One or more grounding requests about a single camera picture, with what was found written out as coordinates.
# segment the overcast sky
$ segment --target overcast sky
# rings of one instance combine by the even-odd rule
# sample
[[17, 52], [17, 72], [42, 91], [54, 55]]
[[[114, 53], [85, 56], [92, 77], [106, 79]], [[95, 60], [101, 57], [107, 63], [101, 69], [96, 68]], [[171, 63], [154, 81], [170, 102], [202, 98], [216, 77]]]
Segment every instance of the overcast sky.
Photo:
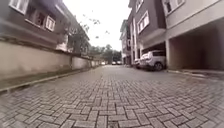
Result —
[[[63, 0], [69, 10], [76, 15], [78, 22], [88, 24], [88, 36], [94, 46], [110, 44], [114, 49], [121, 50], [120, 27], [128, 18], [129, 0]], [[88, 19], [98, 19], [94, 25]]]

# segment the brick paving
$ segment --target brick paving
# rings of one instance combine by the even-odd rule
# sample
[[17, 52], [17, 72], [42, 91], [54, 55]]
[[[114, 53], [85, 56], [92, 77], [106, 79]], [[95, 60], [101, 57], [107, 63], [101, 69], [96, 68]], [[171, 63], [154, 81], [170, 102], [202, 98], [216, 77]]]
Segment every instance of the brick paving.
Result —
[[224, 82], [105, 66], [0, 96], [0, 128], [224, 128]]

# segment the car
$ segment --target car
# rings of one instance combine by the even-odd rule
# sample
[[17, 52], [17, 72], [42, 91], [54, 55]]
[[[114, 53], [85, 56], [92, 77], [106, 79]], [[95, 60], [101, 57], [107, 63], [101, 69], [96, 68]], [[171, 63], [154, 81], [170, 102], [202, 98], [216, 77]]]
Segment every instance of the car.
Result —
[[106, 62], [101, 62], [101, 65], [106, 65]]
[[140, 69], [140, 59], [135, 59], [134, 65], [135, 68]]
[[121, 61], [117, 61], [117, 65], [121, 65], [122, 63], [121, 63]]
[[161, 50], [149, 51], [140, 58], [140, 67], [161, 71], [166, 67], [166, 52]]
[[117, 63], [115, 61], [112, 62], [112, 65], [116, 65]]

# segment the car wheel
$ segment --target car wheel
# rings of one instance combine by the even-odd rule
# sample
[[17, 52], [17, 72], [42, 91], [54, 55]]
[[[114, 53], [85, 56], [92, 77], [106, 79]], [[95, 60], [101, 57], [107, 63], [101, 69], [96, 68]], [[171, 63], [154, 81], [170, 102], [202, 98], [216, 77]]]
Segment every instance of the car wheel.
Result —
[[160, 62], [155, 63], [155, 65], [154, 65], [154, 70], [155, 70], [155, 71], [161, 71], [161, 70], [163, 70], [163, 65], [162, 65], [162, 63], [160, 63]]

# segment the wall coping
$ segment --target wall coping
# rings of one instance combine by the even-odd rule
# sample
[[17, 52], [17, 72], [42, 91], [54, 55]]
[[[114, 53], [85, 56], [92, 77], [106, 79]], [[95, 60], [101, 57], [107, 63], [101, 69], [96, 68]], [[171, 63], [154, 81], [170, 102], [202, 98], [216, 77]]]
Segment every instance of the wall coping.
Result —
[[49, 51], [49, 52], [53, 52], [53, 53], [64, 54], [64, 55], [71, 56], [71, 57], [78, 57], [78, 58], [87, 59], [87, 60], [94, 60], [93, 57], [83, 56], [82, 54], [77, 54], [77, 53], [68, 53], [68, 52], [64, 52], [64, 51], [61, 51], [61, 50], [56, 50], [56, 49], [53, 49], [53, 48], [44, 47], [42, 45], [34, 44], [32, 42], [21, 40], [21, 39], [18, 39], [16, 37], [9, 36], [9, 35], [0, 34], [0, 41], [2, 41], [3, 43], [10, 43], [10, 44], [14, 44], [14, 45], [20, 45], [20, 46], [35, 48], [35, 49], [39, 49], [39, 50], [43, 50], [43, 51]]

